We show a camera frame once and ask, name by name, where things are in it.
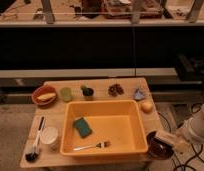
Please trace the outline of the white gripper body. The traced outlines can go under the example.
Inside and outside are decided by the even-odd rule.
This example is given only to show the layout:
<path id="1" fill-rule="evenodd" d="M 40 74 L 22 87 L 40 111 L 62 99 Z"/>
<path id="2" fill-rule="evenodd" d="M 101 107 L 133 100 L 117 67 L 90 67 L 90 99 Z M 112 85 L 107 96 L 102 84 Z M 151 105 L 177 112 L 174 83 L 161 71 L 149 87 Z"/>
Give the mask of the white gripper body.
<path id="1" fill-rule="evenodd" d="M 182 134 L 179 131 L 177 131 L 175 135 L 176 135 L 176 139 L 174 144 L 174 150 L 180 154 L 188 152 L 191 148 L 191 144 L 185 140 L 185 138 L 182 136 Z"/>

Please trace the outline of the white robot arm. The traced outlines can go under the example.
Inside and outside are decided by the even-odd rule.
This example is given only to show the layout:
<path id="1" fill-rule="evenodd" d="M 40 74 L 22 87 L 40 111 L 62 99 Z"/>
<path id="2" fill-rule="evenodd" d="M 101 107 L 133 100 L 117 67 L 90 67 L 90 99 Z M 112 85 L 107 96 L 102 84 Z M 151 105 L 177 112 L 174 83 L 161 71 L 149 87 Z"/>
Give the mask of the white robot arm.
<path id="1" fill-rule="evenodd" d="M 184 121 L 175 135 L 174 150 L 179 153 L 188 151 L 192 144 L 204 143 L 204 104 L 196 114 Z"/>

